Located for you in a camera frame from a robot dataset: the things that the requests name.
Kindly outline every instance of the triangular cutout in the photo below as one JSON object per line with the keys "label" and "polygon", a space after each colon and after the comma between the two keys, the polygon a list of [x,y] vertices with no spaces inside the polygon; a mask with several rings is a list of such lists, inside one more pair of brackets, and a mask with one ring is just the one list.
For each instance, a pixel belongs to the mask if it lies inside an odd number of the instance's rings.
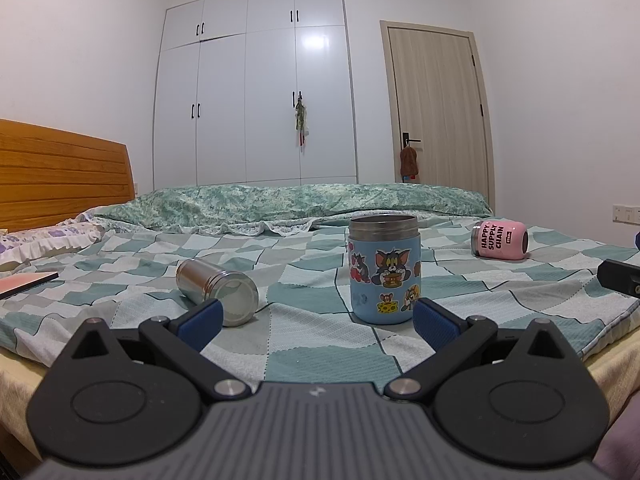
{"label": "triangular cutout", "polygon": [[533,343],[531,343],[528,353],[529,355],[539,355],[553,359],[564,358],[564,354],[562,354],[561,349],[558,348],[558,345],[556,345],[556,342],[550,336],[549,332],[544,330],[540,330],[536,334],[536,338],[533,340]]}
{"label": "triangular cutout", "polygon": [[73,354],[72,359],[85,359],[86,357],[98,357],[100,355],[107,355],[109,351],[104,345],[100,333],[93,331],[87,333],[84,339],[78,345],[78,348]]}

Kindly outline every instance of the pink cup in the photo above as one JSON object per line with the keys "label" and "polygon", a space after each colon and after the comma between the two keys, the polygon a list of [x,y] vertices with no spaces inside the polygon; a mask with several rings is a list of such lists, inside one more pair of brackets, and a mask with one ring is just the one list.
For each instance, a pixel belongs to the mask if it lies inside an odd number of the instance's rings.
{"label": "pink cup", "polygon": [[471,231],[471,250],[475,256],[497,260],[523,260],[527,257],[529,234],[522,222],[486,220]]}

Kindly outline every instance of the wall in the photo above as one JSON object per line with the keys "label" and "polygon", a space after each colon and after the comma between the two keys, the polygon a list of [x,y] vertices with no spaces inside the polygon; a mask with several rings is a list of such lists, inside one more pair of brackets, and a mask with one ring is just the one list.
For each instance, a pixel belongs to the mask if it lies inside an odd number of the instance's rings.
{"label": "wall", "polygon": [[622,246],[640,205],[640,0],[469,0],[501,215]]}
{"label": "wall", "polygon": [[[173,7],[193,0],[169,0]],[[393,182],[391,116],[380,20],[469,30],[466,0],[344,0],[360,182]]]}
{"label": "wall", "polygon": [[0,0],[0,117],[127,145],[152,190],[166,0]]}

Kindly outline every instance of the wardrobe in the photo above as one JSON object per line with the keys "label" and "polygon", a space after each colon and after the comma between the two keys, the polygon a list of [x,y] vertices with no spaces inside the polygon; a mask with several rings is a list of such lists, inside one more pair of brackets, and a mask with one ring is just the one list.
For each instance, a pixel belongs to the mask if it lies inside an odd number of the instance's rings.
{"label": "wardrobe", "polygon": [[198,0],[167,11],[155,189],[355,183],[356,175],[342,0]]}

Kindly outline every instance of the floral pillow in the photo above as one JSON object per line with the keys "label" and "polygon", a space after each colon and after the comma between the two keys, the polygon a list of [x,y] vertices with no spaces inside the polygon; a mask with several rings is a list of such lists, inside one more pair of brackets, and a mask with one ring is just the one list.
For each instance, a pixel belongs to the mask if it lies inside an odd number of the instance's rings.
{"label": "floral pillow", "polygon": [[0,235],[0,272],[38,258],[79,251],[100,241],[103,233],[100,226],[80,222]]}

